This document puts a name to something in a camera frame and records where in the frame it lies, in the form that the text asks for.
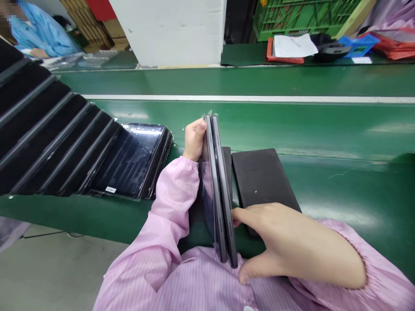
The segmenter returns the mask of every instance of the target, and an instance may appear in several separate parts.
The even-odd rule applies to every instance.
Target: green plastic crate
[[[254,31],[258,41],[274,35],[327,33],[336,35],[361,0],[268,0],[258,1]]]

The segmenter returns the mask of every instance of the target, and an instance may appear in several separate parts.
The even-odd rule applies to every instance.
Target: workbench
[[[275,148],[304,214],[346,222],[415,282],[415,65],[115,70],[57,76],[120,123],[167,126],[175,144],[168,161],[183,152],[187,124],[210,110],[218,113],[224,146],[233,152]],[[204,95],[216,97],[206,101]],[[270,96],[269,101],[255,101],[258,95]],[[3,196],[0,215],[131,243],[151,204],[116,197]],[[235,182],[233,204],[239,205]],[[211,246],[200,214],[191,209],[190,220],[190,234],[180,241],[180,250]],[[236,229],[236,242],[246,258],[265,249],[244,226]]]

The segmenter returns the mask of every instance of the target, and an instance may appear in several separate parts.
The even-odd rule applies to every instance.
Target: paper
[[[22,50],[20,50],[20,52],[22,52],[23,54],[28,54],[28,55],[30,55],[31,51],[32,51],[32,49],[22,49]]]
[[[108,192],[111,192],[111,193],[115,193],[117,191],[117,189],[111,188],[111,187],[107,187],[107,188],[105,188],[105,191],[108,191]]]
[[[276,57],[306,57],[319,52],[309,34],[300,37],[276,35],[274,50]]]
[[[353,63],[372,63],[370,57],[352,57]]]

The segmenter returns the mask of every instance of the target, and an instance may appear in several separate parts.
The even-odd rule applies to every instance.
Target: gray floor
[[[25,236],[56,231],[32,225]],[[0,253],[0,310],[91,310],[102,276],[127,246],[66,233],[17,241]]]

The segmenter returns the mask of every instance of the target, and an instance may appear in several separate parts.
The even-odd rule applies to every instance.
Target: label
[[[352,57],[353,63],[372,63],[370,57]]]
[[[105,191],[108,191],[108,192],[111,192],[111,193],[115,193],[117,191],[117,189],[111,188],[111,187],[107,187],[107,188],[105,188]]]

